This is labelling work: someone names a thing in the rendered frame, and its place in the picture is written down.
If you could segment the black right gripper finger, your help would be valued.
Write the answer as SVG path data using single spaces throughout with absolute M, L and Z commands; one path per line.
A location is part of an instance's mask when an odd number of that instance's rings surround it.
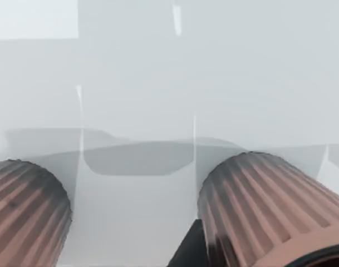
M 203 224 L 195 219 L 168 267 L 209 267 Z

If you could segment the ribbed terracotta plant pot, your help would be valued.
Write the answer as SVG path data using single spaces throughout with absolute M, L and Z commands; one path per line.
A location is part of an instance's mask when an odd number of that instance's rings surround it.
M 281 157 L 244 152 L 198 195 L 209 267 L 339 267 L 339 195 Z
M 62 183 L 29 161 L 0 161 L 0 267 L 56 267 L 72 223 Z

